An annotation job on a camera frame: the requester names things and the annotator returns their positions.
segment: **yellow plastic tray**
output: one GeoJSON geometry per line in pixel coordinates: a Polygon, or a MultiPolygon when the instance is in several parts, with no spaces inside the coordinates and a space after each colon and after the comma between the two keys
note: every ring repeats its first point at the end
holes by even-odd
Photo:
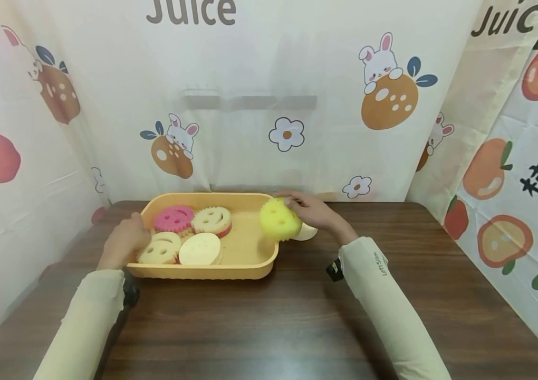
{"type": "Polygon", "coordinates": [[[153,218],[162,209],[184,204],[199,211],[222,206],[232,213],[232,230],[223,237],[220,265],[152,265],[129,263],[136,277],[192,280],[257,280],[269,274],[277,257],[278,244],[265,238],[258,221],[262,205],[271,199],[265,194],[240,193],[169,193],[156,197],[142,210],[145,227],[153,227],[153,218]]]}

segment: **curtain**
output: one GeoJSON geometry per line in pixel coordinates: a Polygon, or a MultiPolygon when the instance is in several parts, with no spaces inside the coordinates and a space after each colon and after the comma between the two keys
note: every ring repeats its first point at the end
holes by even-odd
{"type": "Polygon", "coordinates": [[[538,4],[485,2],[473,31],[486,18],[468,39],[408,199],[441,221],[538,337],[538,4]],[[534,11],[525,33],[507,34],[516,9],[534,11]],[[493,31],[505,23],[489,35],[495,17],[493,31]]]}

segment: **table surface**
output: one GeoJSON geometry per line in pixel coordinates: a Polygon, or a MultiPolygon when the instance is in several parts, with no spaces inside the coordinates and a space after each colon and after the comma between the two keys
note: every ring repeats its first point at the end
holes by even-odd
{"type": "MultiPolygon", "coordinates": [[[[0,379],[32,379],[106,237],[146,202],[114,204],[0,327],[0,379]]],[[[332,203],[371,236],[454,380],[538,379],[538,339],[429,212],[332,203]]],[[[364,310],[325,267],[320,232],[280,245],[262,280],[144,279],[102,379],[396,379],[364,310]]]]}

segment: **white flower print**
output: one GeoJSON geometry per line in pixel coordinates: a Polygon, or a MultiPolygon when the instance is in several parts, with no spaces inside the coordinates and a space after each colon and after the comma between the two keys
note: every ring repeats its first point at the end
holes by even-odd
{"type": "Polygon", "coordinates": [[[300,147],[305,142],[303,123],[290,121],[288,117],[280,117],[275,121],[275,128],[269,132],[269,141],[277,144],[281,152],[288,152],[292,147],[300,147]]]}
{"type": "Polygon", "coordinates": [[[349,199],[354,199],[358,195],[368,194],[370,183],[372,183],[370,177],[356,176],[349,181],[349,185],[343,188],[343,192],[347,194],[349,199]]]}

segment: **sleeve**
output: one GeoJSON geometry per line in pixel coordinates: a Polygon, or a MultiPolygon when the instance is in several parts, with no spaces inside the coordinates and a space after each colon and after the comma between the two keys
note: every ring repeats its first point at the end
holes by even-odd
{"type": "Polygon", "coordinates": [[[33,380],[93,379],[109,332],[123,310],[123,271],[89,273],[33,380]]]}
{"type": "Polygon", "coordinates": [[[450,380],[440,353],[369,237],[339,251],[342,273],[385,346],[400,380],[450,380]]]}

